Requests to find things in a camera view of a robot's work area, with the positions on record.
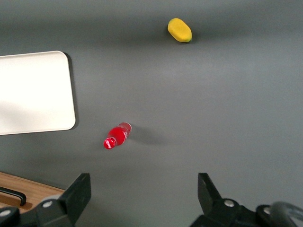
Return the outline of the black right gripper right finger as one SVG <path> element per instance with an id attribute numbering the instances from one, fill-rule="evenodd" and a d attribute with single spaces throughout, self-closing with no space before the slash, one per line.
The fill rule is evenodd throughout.
<path id="1" fill-rule="evenodd" d="M 197 195 L 203 214 L 192 227 L 259 227 L 255 212 L 221 197 L 207 173 L 198 174 Z"/>

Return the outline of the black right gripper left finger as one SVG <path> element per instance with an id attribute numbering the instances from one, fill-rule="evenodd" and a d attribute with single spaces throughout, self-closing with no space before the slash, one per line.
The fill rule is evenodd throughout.
<path id="1" fill-rule="evenodd" d="M 36 207 L 38 227 L 74 227 L 91 198 L 90 174 L 82 173 L 57 199 Z"/>

